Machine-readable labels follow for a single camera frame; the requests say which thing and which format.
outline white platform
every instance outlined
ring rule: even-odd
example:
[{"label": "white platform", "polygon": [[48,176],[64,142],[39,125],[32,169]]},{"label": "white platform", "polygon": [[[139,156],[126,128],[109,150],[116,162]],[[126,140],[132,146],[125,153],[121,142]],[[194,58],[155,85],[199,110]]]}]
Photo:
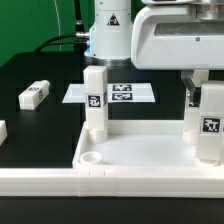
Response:
[{"label": "white platform", "polygon": [[[121,88],[120,91],[113,90],[114,85],[131,85],[131,90],[125,90],[125,88]],[[132,99],[113,99],[113,94],[123,94],[124,96],[126,94],[132,94]],[[84,84],[70,84],[69,88],[65,94],[65,97],[63,99],[62,103],[85,103],[85,88]],[[118,103],[118,102],[130,102],[130,103],[136,103],[136,102],[148,102],[152,103],[155,102],[154,94],[152,91],[152,86],[150,83],[128,83],[128,84],[108,84],[108,103]]]},{"label": "white platform", "polygon": [[[0,169],[0,196],[224,198],[224,167],[201,166],[182,142],[182,121],[109,121],[108,141],[88,142],[85,125],[72,169]],[[86,152],[99,165],[83,165]]]}]

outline white plastic structure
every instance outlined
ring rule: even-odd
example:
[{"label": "white plastic structure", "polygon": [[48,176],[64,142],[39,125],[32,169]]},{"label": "white plastic structure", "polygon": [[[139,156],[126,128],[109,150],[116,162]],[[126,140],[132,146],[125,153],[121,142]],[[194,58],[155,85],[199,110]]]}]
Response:
[{"label": "white plastic structure", "polygon": [[6,138],[7,138],[7,130],[5,121],[0,121],[0,146]]},{"label": "white plastic structure", "polygon": [[95,23],[85,56],[100,60],[131,57],[131,0],[95,0]]},{"label": "white plastic structure", "polygon": [[224,69],[222,27],[198,21],[195,5],[146,6],[134,22],[131,60],[138,69]]},{"label": "white plastic structure", "polygon": [[89,139],[94,143],[104,142],[108,122],[107,67],[87,67],[84,70],[84,85]]},{"label": "white plastic structure", "polygon": [[46,80],[36,81],[19,95],[21,110],[34,110],[49,94],[50,83]]},{"label": "white plastic structure", "polygon": [[224,82],[202,84],[197,157],[219,164],[224,158]]}]

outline circular hole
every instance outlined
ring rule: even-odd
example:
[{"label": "circular hole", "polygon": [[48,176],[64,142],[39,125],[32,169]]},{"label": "circular hole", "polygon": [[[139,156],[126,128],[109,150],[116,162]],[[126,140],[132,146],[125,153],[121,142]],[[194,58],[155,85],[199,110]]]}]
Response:
[{"label": "circular hole", "polygon": [[94,165],[99,164],[102,158],[102,155],[98,152],[86,152],[81,155],[80,162],[84,165]]}]

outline white upright block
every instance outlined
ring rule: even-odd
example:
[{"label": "white upright block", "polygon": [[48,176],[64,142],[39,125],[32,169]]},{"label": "white upright block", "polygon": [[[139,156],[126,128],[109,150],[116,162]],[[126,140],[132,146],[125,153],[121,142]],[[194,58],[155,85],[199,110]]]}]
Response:
[{"label": "white upright block", "polygon": [[197,157],[220,161],[223,146],[224,82],[202,84]]},{"label": "white upright block", "polygon": [[0,121],[0,146],[7,137],[5,121]]},{"label": "white upright block", "polygon": [[[208,70],[195,70],[192,81],[195,87],[201,87],[203,81],[207,81],[209,76]],[[184,114],[184,128],[183,140],[188,144],[196,144],[198,140],[198,123],[200,122],[199,107],[190,105],[190,92],[186,92],[185,114]]]},{"label": "white upright block", "polygon": [[108,101],[107,68],[89,66],[84,70],[86,93],[86,123],[89,140],[95,143],[107,139]]},{"label": "white upright block", "polygon": [[34,110],[49,94],[50,83],[46,80],[36,81],[19,95],[21,110]]}]

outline green wall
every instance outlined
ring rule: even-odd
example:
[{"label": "green wall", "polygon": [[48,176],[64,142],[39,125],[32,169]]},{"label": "green wall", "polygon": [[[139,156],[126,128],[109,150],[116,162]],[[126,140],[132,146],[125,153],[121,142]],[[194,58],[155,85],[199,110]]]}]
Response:
[{"label": "green wall", "polygon": [[[94,22],[94,0],[80,0],[85,30]],[[61,33],[75,31],[73,0],[57,0],[61,17]],[[132,18],[143,7],[132,1]],[[54,0],[0,0],[0,66],[13,55],[33,51],[44,41],[58,35]],[[58,47],[47,50],[59,50]]]}]

